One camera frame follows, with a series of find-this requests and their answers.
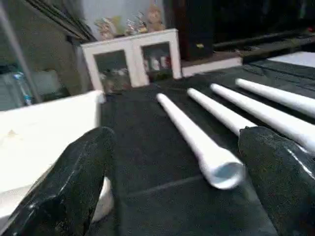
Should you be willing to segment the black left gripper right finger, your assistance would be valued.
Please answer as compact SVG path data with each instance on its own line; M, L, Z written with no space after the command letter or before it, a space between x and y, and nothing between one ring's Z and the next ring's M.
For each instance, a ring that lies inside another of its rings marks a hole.
M240 130L239 152L278 234L313 236L315 157L262 126Z

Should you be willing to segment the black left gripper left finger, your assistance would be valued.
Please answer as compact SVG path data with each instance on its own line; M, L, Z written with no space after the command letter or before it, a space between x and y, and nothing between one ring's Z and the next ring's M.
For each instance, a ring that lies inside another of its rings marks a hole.
M69 144L14 209L1 235L84 236L113 206L114 146L108 127Z

